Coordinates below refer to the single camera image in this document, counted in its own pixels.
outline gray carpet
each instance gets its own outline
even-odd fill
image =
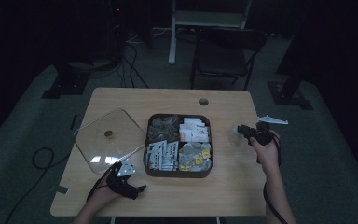
[[[193,35],[181,38],[194,40]],[[156,37],[153,48],[134,43],[138,55],[135,68],[150,88],[189,89],[189,74],[194,45],[178,40],[176,64],[168,64],[170,39]],[[298,106],[275,105],[268,81],[284,82],[287,77],[275,71],[290,40],[275,36],[256,58],[248,91],[252,94],[258,116],[289,120],[289,125],[272,125],[282,136],[282,174],[287,194],[299,223],[358,223],[358,165],[339,128],[324,104],[317,88],[303,82],[300,86],[314,110]],[[132,61],[134,51],[126,47],[126,58]],[[92,91],[97,87],[131,87],[130,68],[116,72],[93,73],[83,95],[63,95],[60,99],[41,99],[57,76],[48,67],[30,85],[11,115],[0,128],[0,223],[43,170],[32,164],[34,153],[41,147],[54,151],[54,162],[65,157],[74,143],[71,126],[79,127]],[[144,88],[133,73],[136,88]],[[210,78],[197,78],[196,89],[241,90],[243,79],[235,85]],[[35,159],[40,166],[48,164],[44,151]],[[49,208],[60,183],[66,162],[46,172],[35,189],[14,211],[9,223],[71,223],[72,217],[53,217]],[[95,223],[108,223],[99,217]],[[226,217],[227,224],[264,223],[264,217]]]

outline dark background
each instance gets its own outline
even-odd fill
[[[240,0],[181,0],[178,8],[238,11]],[[107,13],[106,6],[127,10]],[[171,1],[0,1],[0,126],[33,79],[61,61],[103,57],[107,23],[150,39],[171,26]],[[279,73],[318,87],[358,160],[358,1],[254,1],[248,28],[293,38]]]

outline hand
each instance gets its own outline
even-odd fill
[[[279,143],[280,136],[274,131],[271,132],[274,134],[275,141]],[[262,146],[253,137],[251,137],[250,140],[257,153],[258,159],[263,166],[264,173],[267,175],[273,171],[279,170],[279,152],[275,142],[272,140],[270,143]]]
[[[75,224],[91,223],[93,217],[105,206],[111,203],[114,199],[120,197],[119,194],[112,191],[106,183],[106,178],[110,172],[101,180],[99,187],[94,191],[92,196],[80,210],[75,219]]]

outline chair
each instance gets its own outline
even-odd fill
[[[234,78],[231,84],[247,76],[243,88],[246,91],[255,56],[266,42],[267,36],[257,30],[220,27],[200,30],[191,69],[191,89],[196,76]]]

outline person's right hand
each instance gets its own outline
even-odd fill
[[[280,136],[274,131],[271,132],[275,135],[275,140],[279,144]],[[262,146],[253,137],[251,137],[250,140],[263,167],[264,173],[267,175],[270,172],[276,171],[277,169],[279,170],[279,153],[277,147],[275,146],[275,142],[272,140],[270,143]]]

